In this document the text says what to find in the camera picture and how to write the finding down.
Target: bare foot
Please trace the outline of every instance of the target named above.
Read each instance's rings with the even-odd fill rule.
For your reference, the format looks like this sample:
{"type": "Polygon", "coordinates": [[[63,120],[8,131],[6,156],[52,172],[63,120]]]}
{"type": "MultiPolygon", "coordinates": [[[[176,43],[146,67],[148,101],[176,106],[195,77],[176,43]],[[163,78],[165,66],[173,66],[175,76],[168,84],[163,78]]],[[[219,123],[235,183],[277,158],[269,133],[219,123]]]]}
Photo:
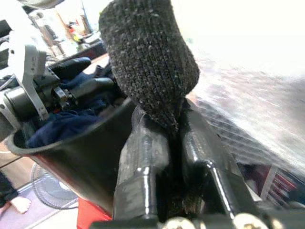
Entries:
{"type": "Polygon", "coordinates": [[[29,210],[31,201],[24,197],[16,197],[10,201],[14,208],[21,214],[26,213],[29,210]]]}
{"type": "Polygon", "coordinates": [[[2,216],[2,214],[9,209],[10,207],[10,202],[7,202],[3,207],[0,208],[0,216],[2,216]]]}

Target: person's leg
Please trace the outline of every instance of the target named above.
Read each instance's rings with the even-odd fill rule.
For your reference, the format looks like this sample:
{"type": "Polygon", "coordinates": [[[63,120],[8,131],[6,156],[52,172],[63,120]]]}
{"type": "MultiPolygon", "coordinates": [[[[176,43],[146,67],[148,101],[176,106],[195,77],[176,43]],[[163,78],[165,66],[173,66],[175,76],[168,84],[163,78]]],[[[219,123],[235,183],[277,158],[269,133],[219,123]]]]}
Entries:
{"type": "Polygon", "coordinates": [[[12,204],[20,213],[25,213],[31,201],[24,197],[19,197],[17,190],[12,186],[7,177],[0,171],[0,214],[2,214],[12,204]]]}

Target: purple mat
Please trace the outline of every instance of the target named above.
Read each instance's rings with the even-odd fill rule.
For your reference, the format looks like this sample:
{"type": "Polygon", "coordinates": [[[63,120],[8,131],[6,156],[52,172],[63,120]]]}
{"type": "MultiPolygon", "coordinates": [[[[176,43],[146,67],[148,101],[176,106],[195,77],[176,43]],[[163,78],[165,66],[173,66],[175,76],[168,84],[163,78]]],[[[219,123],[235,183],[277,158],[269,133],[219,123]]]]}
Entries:
{"type": "Polygon", "coordinates": [[[32,228],[58,212],[58,210],[42,204],[34,194],[31,185],[20,189],[19,193],[20,196],[32,201],[30,209],[26,213],[20,214],[14,207],[10,207],[0,218],[0,229],[32,228]]]}

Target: red object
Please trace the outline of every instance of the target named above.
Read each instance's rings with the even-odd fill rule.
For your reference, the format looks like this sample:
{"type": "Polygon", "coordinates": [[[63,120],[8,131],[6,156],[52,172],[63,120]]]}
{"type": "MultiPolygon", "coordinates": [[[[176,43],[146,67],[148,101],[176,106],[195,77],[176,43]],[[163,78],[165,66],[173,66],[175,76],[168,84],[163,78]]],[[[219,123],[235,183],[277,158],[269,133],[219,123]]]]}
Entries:
{"type": "Polygon", "coordinates": [[[90,225],[96,221],[112,220],[101,207],[90,201],[78,198],[77,229],[89,229],[90,225]]]}

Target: knit fabric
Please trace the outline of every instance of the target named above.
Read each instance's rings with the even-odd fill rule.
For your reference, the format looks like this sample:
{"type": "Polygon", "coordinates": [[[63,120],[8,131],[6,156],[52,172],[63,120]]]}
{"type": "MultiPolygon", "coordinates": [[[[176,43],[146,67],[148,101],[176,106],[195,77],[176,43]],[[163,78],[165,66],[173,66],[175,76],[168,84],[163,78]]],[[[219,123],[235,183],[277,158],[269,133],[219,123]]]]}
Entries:
{"type": "Polygon", "coordinates": [[[199,69],[170,0],[114,0],[101,13],[99,26],[120,89],[176,132],[183,99],[197,84],[199,69]]]}

